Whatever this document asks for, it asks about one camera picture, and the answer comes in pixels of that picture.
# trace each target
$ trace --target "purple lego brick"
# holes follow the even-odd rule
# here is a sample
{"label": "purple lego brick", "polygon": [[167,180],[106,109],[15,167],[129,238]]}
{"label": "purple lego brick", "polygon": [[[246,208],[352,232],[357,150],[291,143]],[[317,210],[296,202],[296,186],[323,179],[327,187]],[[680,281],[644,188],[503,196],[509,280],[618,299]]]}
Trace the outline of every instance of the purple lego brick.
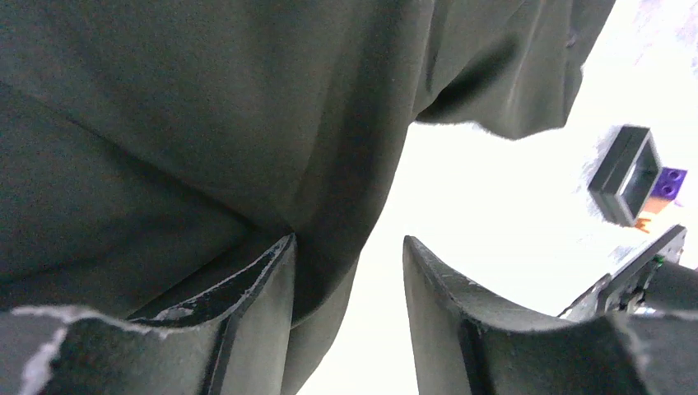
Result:
{"label": "purple lego brick", "polygon": [[683,185],[686,173],[688,173],[687,170],[663,168],[662,173],[659,175],[659,180],[654,186],[654,191],[652,191],[652,196],[674,200]]}

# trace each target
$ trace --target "black plastic part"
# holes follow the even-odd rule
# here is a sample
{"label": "black plastic part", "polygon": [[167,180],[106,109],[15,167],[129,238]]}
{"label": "black plastic part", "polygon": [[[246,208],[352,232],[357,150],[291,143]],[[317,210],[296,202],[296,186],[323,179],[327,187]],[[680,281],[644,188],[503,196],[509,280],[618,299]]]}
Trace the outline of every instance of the black plastic part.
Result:
{"label": "black plastic part", "polygon": [[626,125],[589,183],[589,192],[607,221],[634,226],[661,169],[650,130]]}
{"label": "black plastic part", "polygon": [[561,314],[584,321],[609,310],[623,309],[633,295],[644,292],[663,263],[678,263],[687,230],[676,225],[614,275],[606,275]]}
{"label": "black plastic part", "polygon": [[644,304],[656,310],[698,310],[698,272],[663,264],[644,292]]}
{"label": "black plastic part", "polygon": [[222,259],[130,321],[77,306],[0,314],[0,394],[279,394],[295,254],[286,236],[209,282],[240,267]]}
{"label": "black plastic part", "polygon": [[572,323],[526,309],[404,244],[423,395],[698,393],[698,315],[609,313]]}

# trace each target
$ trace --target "chipped edge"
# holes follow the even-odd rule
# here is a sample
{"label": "chipped edge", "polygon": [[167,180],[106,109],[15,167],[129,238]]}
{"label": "chipped edge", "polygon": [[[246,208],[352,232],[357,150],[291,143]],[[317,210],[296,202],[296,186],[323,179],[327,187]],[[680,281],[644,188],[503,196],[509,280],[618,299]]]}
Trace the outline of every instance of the chipped edge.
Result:
{"label": "chipped edge", "polygon": [[51,381],[54,376],[51,361],[58,357],[66,336],[67,328],[60,327],[54,332],[51,341],[39,346],[39,350],[25,363],[18,395],[36,395]]}

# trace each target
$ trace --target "dark green fabric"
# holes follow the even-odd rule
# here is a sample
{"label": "dark green fabric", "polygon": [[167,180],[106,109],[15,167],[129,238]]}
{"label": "dark green fabric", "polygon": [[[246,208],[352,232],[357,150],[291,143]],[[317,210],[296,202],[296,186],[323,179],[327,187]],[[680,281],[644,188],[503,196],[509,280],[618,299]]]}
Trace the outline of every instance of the dark green fabric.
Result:
{"label": "dark green fabric", "polygon": [[0,306],[123,317],[251,230],[293,230],[289,360],[314,369],[409,124],[560,127],[612,4],[6,0]]}

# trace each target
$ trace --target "curved black piece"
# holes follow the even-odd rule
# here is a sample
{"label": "curved black piece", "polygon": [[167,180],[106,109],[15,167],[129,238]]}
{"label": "curved black piece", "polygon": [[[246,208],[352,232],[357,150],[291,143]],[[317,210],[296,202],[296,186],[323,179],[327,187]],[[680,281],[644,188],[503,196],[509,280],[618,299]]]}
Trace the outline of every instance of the curved black piece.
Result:
{"label": "curved black piece", "polygon": [[295,254],[289,235],[225,275],[245,255],[228,254],[128,321],[78,306],[2,314],[0,393],[278,394]]}
{"label": "curved black piece", "polygon": [[421,394],[698,393],[698,314],[572,323],[501,298],[413,237],[403,263]]}
{"label": "curved black piece", "polygon": [[644,304],[657,310],[698,310],[698,272],[663,264],[644,292]]}

